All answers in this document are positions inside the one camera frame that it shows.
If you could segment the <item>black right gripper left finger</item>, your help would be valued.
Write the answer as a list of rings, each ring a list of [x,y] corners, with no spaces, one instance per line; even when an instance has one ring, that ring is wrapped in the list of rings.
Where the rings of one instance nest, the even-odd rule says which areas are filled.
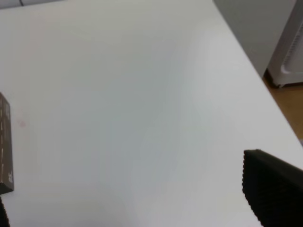
[[[10,227],[9,219],[1,198],[0,198],[0,227]]]

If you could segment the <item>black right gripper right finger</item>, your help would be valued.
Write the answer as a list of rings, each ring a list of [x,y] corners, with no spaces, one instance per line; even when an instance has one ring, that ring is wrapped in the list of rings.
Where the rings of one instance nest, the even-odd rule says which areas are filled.
[[[303,172],[262,150],[244,151],[242,191],[264,227],[303,225]]]

